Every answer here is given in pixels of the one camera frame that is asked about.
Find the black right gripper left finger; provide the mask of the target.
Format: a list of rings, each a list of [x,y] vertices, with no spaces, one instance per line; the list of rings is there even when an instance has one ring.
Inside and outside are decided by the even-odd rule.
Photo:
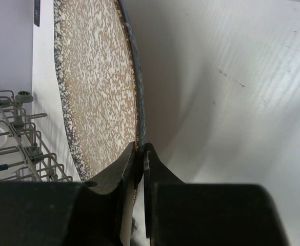
[[[85,182],[0,181],[0,245],[129,245],[136,150]]]

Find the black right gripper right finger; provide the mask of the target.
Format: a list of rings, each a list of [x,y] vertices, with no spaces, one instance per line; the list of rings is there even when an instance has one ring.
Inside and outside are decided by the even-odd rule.
[[[146,236],[151,245],[288,245],[268,191],[258,184],[185,183],[144,149]]]

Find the speckled beige blue round plate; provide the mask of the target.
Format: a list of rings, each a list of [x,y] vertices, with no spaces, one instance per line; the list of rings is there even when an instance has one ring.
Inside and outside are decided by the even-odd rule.
[[[54,63],[69,149],[86,181],[146,143],[143,76],[123,1],[54,1]]]

